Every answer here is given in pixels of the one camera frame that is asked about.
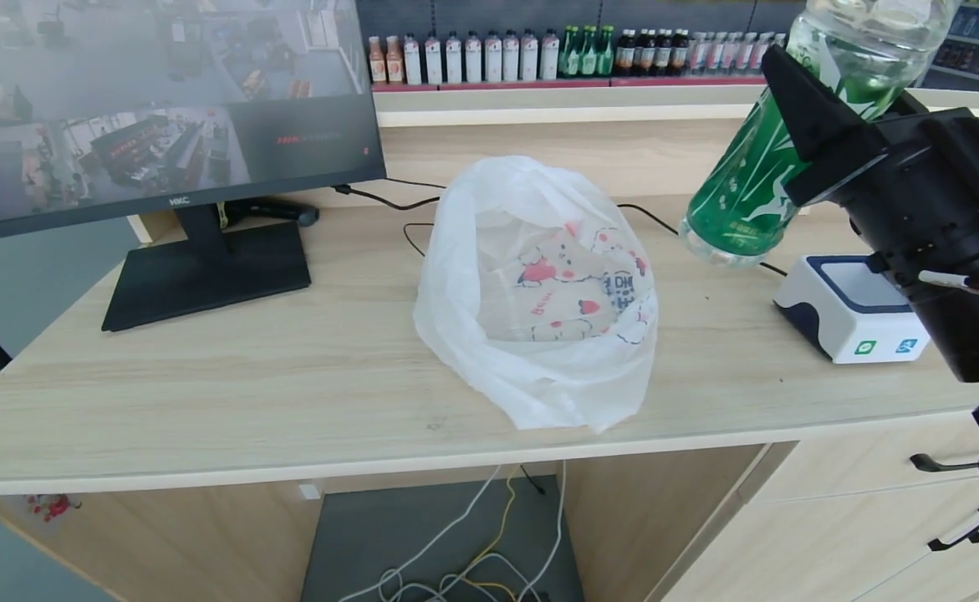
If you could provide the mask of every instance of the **black cable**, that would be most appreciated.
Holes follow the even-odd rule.
[[[411,235],[409,235],[408,233],[408,227],[409,226],[432,226],[432,225],[433,222],[407,222],[406,224],[404,224],[405,239],[408,239],[408,244],[411,245],[411,248],[414,248],[414,250],[419,252],[419,255],[423,257],[425,256],[425,253],[423,252],[423,250],[421,250],[421,248],[419,248],[419,245],[416,244],[416,241],[411,240]]]
[[[534,481],[534,477],[531,477],[530,472],[527,472],[526,466],[520,464],[519,470],[523,470],[523,475],[526,475],[527,480],[530,481],[530,484],[533,485],[535,489],[538,489],[539,494],[545,495],[545,487],[540,487],[540,485]]]
[[[356,196],[371,198],[374,199],[374,201],[382,203],[382,205],[385,205],[386,207],[395,209],[397,211],[411,211],[412,209],[416,209],[424,205],[429,205],[429,203],[438,202],[441,200],[439,196],[435,196],[432,198],[423,199],[423,201],[412,202],[411,205],[396,205],[396,203],[389,201],[389,199],[387,198],[383,198],[378,195],[368,193],[367,191],[355,190],[355,188],[348,186],[348,184],[340,184],[340,186],[333,186],[333,190],[338,191],[340,194],[353,194]]]
[[[668,230],[668,232],[673,233],[673,235],[679,236],[679,230],[676,230],[675,228],[669,226],[668,225],[668,222],[665,222],[664,220],[661,220],[659,217],[653,216],[653,213],[650,212],[650,210],[645,209],[645,207],[642,207],[640,205],[634,205],[634,203],[630,203],[630,202],[620,203],[617,207],[638,210],[638,211],[644,213],[645,216],[648,217],[650,220],[652,220],[654,222],[657,222],[657,224],[660,224],[661,226],[664,226],[664,228],[666,230]],[[781,268],[777,268],[777,267],[773,266],[771,263],[768,263],[768,262],[760,262],[760,267],[761,268],[765,268],[767,270],[771,270],[771,271],[775,272],[776,274],[779,274],[780,277],[786,277],[786,275],[787,275],[787,272],[786,271],[782,270]]]
[[[441,184],[431,184],[429,182],[415,182],[414,180],[401,180],[399,178],[386,178],[389,182],[396,182],[397,184],[411,184],[412,186],[425,186],[429,188],[447,188],[448,186],[441,186]]]

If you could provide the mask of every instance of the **green glass bottle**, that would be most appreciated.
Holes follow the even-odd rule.
[[[582,62],[580,73],[584,77],[592,77],[597,73],[597,28],[588,24],[582,28]]]
[[[559,57],[562,58],[561,66],[562,69],[559,70],[559,76],[561,77],[577,77],[579,68],[579,39],[578,39],[578,26],[569,24],[564,30],[563,38],[563,50],[559,53]]]
[[[612,74],[612,64],[615,62],[615,50],[612,49],[612,38],[615,27],[606,24],[600,28],[600,45],[597,47],[597,75],[609,77]]]

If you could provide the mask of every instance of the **water bottle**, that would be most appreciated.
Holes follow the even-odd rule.
[[[946,38],[956,0],[807,0],[787,51],[861,117],[872,120],[920,76]],[[764,90],[727,152],[689,203],[679,230],[710,263],[753,266],[796,208],[784,191],[805,168]]]

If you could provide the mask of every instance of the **counter top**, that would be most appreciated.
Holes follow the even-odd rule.
[[[741,119],[764,85],[531,88],[375,92],[382,127]],[[932,110],[968,107],[979,92],[912,89]]]
[[[668,222],[686,199],[638,199]],[[912,365],[834,366],[773,309],[779,275],[694,259],[624,210],[650,255],[660,340],[637,416],[517,431],[417,338],[433,208],[328,209],[304,230],[309,289],[99,331],[119,270],[0,374],[0,495],[312,479],[734,446],[956,418],[979,401],[929,347]],[[413,227],[420,245],[428,227]],[[844,214],[799,218],[772,263],[862,253]]]

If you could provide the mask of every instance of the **drawer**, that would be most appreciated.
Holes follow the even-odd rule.
[[[662,602],[867,602],[861,597],[932,555],[928,542],[949,543],[975,527],[978,508],[974,479],[749,503]],[[895,602],[905,599],[928,600],[902,595]]]
[[[923,472],[910,461],[915,454],[927,454],[933,461],[946,465],[977,461],[979,428],[966,412],[946,422],[924,426],[777,443],[777,446],[794,448],[752,495],[754,502],[871,492],[979,476],[975,468]],[[776,462],[771,460],[774,457],[781,454],[769,453],[768,462]],[[769,470],[772,468],[758,467],[753,472],[754,479],[767,475]]]

